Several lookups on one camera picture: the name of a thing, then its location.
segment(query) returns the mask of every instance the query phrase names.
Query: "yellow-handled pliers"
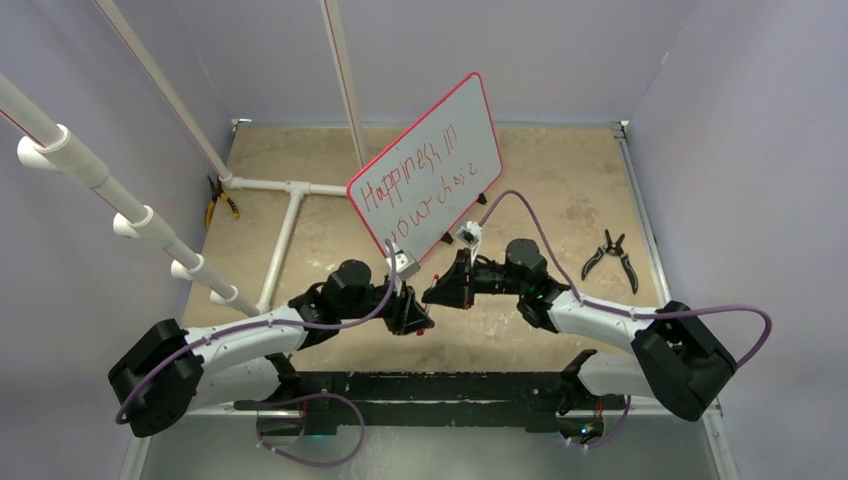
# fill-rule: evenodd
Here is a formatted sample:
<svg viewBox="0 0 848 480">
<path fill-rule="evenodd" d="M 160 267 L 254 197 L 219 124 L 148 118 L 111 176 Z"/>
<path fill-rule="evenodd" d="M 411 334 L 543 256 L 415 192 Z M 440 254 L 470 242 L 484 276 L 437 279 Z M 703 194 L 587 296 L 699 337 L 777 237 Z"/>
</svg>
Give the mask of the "yellow-handled pliers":
<svg viewBox="0 0 848 480">
<path fill-rule="evenodd" d="M 212 200 L 209 201 L 209 205 L 206 207 L 206 229 L 209 230 L 209 225 L 212 223 L 212 213 L 215 211 L 215 204 L 218 203 L 219 198 L 223 198 L 230 205 L 234 217 L 239 218 L 241 214 L 238 212 L 236 202 L 224 191 L 224 186 L 221 185 L 221 179 L 219 178 L 215 182 L 209 175 L 206 175 L 206 179 L 209 180 L 209 188 L 212 189 Z"/>
</svg>

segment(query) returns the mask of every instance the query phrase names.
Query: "wire cutter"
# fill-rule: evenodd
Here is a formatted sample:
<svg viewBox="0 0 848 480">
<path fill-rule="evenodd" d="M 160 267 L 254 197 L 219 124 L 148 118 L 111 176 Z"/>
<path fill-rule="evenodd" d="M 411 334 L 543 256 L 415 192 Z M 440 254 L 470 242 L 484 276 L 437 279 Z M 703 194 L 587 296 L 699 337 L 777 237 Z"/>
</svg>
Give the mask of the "wire cutter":
<svg viewBox="0 0 848 480">
<path fill-rule="evenodd" d="M 609 235 L 609 230 L 604 230 L 604 235 L 607 237 L 606 243 L 598 247 L 592 258 L 586 262 L 586 265 L 583 265 L 583 270 L 580 271 L 580 278 L 586 280 L 589 270 L 601 261 L 604 254 L 612 255 L 621 259 L 621 266 L 624 267 L 624 273 L 627 274 L 627 279 L 630 280 L 630 288 L 633 289 L 633 293 L 635 294 L 639 290 L 639 279 L 636 277 L 636 271 L 630 265 L 630 257 L 621 248 L 621 242 L 624 241 L 624 234 L 622 233 L 615 243 L 613 243 L 612 237 Z"/>
<path fill-rule="evenodd" d="M 206 179 L 209 180 L 209 188 L 212 189 L 212 200 L 209 201 L 209 205 L 206 207 L 206 229 L 209 230 L 209 225 L 212 223 L 212 213 L 215 211 L 215 204 L 218 203 L 219 198 L 223 198 L 230 205 L 230 210 L 233 211 L 234 217 L 239 218 L 241 214 L 238 211 L 236 202 L 224 191 L 224 186 L 221 185 L 221 179 L 219 178 L 215 182 L 209 175 L 206 175 Z"/>
</svg>

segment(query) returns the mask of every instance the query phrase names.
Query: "light purple wall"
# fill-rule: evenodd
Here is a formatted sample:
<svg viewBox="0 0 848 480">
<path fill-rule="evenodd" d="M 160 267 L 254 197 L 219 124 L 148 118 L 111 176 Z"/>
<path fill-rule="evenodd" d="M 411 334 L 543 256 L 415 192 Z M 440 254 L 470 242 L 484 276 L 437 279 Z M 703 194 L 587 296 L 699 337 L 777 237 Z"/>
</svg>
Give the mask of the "light purple wall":
<svg viewBox="0 0 848 480">
<path fill-rule="evenodd" d="M 14 39 L 0 71 L 199 247 L 211 169 L 94 4 L 6 1 L 0 31 Z M 106 374 L 150 324 L 179 318 L 189 285 L 160 250 L 115 236 L 91 192 L 22 166 L 20 137 L 0 121 L 2 477 L 114 479 L 129 430 Z"/>
<path fill-rule="evenodd" d="M 771 340 L 720 399 L 742 476 L 845 478 L 848 4 L 702 0 L 630 123 L 676 298 Z M 759 320 L 713 321 L 737 355 Z"/>
<path fill-rule="evenodd" d="M 345 120 L 318 0 L 172 0 L 234 115 Z M 694 0 L 340 2 L 371 122 L 409 122 L 466 73 L 497 120 L 629 118 Z"/>
<path fill-rule="evenodd" d="M 168 82 L 224 160 L 232 145 L 231 114 L 215 91 L 185 23 L 171 0 L 115 0 Z"/>
</svg>

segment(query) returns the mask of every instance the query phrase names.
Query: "beige floor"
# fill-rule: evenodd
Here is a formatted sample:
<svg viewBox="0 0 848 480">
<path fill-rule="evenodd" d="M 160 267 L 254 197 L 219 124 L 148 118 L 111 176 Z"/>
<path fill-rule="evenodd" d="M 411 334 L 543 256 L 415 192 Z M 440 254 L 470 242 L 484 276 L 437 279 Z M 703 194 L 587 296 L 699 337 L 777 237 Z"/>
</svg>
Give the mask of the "beige floor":
<svg viewBox="0 0 848 480">
<path fill-rule="evenodd" d="M 371 152 L 379 152 L 400 130 L 367 132 Z M 581 291 L 634 305 L 656 305 L 657 294 L 638 216 L 631 200 L 618 147 L 607 129 L 498 129 L 504 173 L 488 195 L 511 188 L 524 193 L 546 228 L 551 243 Z M 345 185 L 356 172 L 346 129 L 252 128 L 239 131 L 230 157 L 236 175 L 268 180 L 305 180 Z M 232 191 L 242 217 L 218 208 L 203 255 L 230 282 L 257 300 L 288 203 L 277 192 Z M 485 207 L 469 212 L 478 219 Z M 635 296 L 618 259 L 605 258 L 585 282 L 583 263 L 602 242 L 604 228 L 627 234 L 623 246 L 640 278 Z M 524 207 L 504 200 L 486 225 L 481 250 L 503 260 L 509 240 L 539 238 Z M 456 244 L 441 244 L 412 280 L 423 292 L 434 273 L 443 273 Z M 374 276 L 385 263 L 346 198 L 310 196 L 301 207 L 274 305 L 310 284 L 323 281 L 349 258 L 367 262 Z M 209 326 L 243 318 L 209 303 L 208 289 L 195 285 L 183 325 Z M 563 368 L 592 340 L 531 328 L 515 310 L 515 298 L 479 296 L 470 311 L 434 306 L 436 328 L 423 336 L 395 337 L 381 320 L 345 330 L 332 340 L 294 355 L 301 370 L 528 371 Z"/>
</svg>

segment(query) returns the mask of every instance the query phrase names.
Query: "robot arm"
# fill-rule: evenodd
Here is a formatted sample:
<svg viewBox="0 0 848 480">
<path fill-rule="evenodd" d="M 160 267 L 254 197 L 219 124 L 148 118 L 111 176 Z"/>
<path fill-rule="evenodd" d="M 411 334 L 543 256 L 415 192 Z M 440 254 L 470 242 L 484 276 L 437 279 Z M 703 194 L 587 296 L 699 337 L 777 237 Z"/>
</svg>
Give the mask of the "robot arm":
<svg viewBox="0 0 848 480">
<path fill-rule="evenodd" d="M 593 338 L 635 356 L 588 351 L 578 357 L 569 366 L 570 378 L 582 385 L 584 394 L 653 397 L 678 417 L 696 421 L 736 372 L 734 358 L 697 317 L 639 318 L 684 312 L 686 305 L 672 301 L 656 309 L 582 294 L 577 298 L 568 285 L 548 275 L 547 260 L 533 240 L 511 241 L 499 264 L 476 255 L 479 237 L 469 232 L 461 228 L 457 236 L 472 248 L 457 252 L 451 268 L 424 292 L 422 301 L 468 309 L 478 293 L 517 295 L 516 307 L 533 327 Z"/>
<path fill-rule="evenodd" d="M 186 350 L 149 379 L 127 405 L 126 418 L 133 433 L 145 437 L 161 432 L 190 409 L 235 400 L 265 400 L 295 373 L 289 371 L 289 353 L 325 342 L 338 334 L 342 320 L 362 318 L 380 308 L 390 289 L 389 279 L 382 285 L 370 281 L 366 264 L 348 260 L 326 282 L 312 285 L 287 305 L 264 315 L 185 330 L 173 319 L 158 322 L 109 371 L 109 383 L 123 404 L 157 365 Z M 395 335 L 434 326 L 415 301 L 413 288 L 404 283 L 397 285 L 375 316 Z M 287 321 L 281 325 L 280 319 Z"/>
</svg>

